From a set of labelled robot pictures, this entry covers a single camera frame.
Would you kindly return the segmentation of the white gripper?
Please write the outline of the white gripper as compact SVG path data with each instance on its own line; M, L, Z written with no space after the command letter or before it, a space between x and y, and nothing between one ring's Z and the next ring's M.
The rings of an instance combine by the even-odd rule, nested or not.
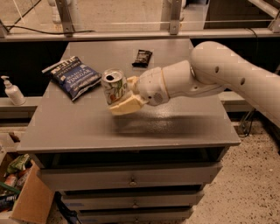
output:
M165 87L163 70L160 67L145 71L139 78L129 77L127 84L128 89L134 94L109 108L114 116L135 113L146 103L157 106L167 103L170 99Z

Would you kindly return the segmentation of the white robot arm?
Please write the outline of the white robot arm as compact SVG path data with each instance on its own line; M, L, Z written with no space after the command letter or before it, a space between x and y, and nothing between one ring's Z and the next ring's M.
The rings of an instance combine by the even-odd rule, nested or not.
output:
M280 126L280 76L217 42L202 42L192 49L189 60L155 67L126 81L128 94L109 106L115 116L134 113L145 104L157 106L178 96L216 95L228 88Z

